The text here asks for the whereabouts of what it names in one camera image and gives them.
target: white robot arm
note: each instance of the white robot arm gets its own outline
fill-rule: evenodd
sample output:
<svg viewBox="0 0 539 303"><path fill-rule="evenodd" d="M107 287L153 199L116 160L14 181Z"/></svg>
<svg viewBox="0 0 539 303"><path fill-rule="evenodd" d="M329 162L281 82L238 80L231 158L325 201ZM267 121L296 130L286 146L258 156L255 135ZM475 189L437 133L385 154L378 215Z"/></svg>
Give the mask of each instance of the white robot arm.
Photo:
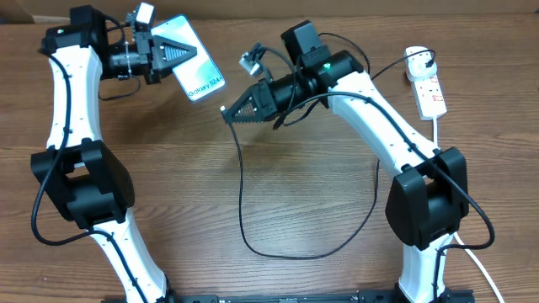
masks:
<svg viewBox="0 0 539 303"><path fill-rule="evenodd" d="M329 92L360 93L372 98L393 117L404 133L427 157L435 155L434 150L438 149L438 146L418 133L397 113L380 95L371 81L371 76L366 72L352 72L341 77ZM416 167L424 162L416 153L409 150L408 144L403 141L386 117L371 104L347 96L330 96L328 103L330 109L345 119L375 152L390 179L402 173L402 167L405 165ZM398 286L410 302L431 302L434 299L432 281L436 250L449 244L452 238L452 234L445 234L431 242L425 250L403 245L403 272L398 280ZM446 288L443 283L445 260L446 256L443 256L438 273L440 294Z"/></svg>
<svg viewBox="0 0 539 303"><path fill-rule="evenodd" d="M172 67L195 56L196 48L152 36L153 6L146 3L127 16L136 37L134 45L124 41L109 45L105 28L109 17L91 6L72 8L70 14L72 24L48 29L43 40L42 51L57 60L50 59L54 116L47 151L32 155L32 171L61 215L86 229L85 235L103 249L124 286L127 302L168 300L173 291L136 227L131 177L102 141L99 81L144 76L147 84L159 83ZM172 46L181 47L183 55L164 52ZM70 98L64 72L69 76ZM67 99L71 100L69 134L61 149ZM61 160L55 165L57 157ZM88 175L67 176L82 166L88 169ZM48 241L39 233L36 237L48 245L62 243Z"/></svg>
<svg viewBox="0 0 539 303"><path fill-rule="evenodd" d="M395 295L399 301L414 303L451 297L442 279L445 254L440 256L439 266L436 260L467 215L468 203L453 191L447 178L436 174L444 171L466 192L464 157L456 148L441 151L414 130L380 95L370 75L348 51L331 55L309 21L288 29L281 39L292 59L289 66L296 70L292 68L292 74L274 81L262 79L248 88L229 109L221 108L223 119L231 124L271 121L280 116L274 124L277 128L290 112L315 99L345 119L392 179L386 216L404 244L403 271ZM259 49L255 46L251 53L242 55L240 63L250 74L257 74L252 69L267 50ZM427 177L433 182L426 184ZM434 283L438 298L434 298ZM473 297L468 293L461 299L470 301Z"/></svg>

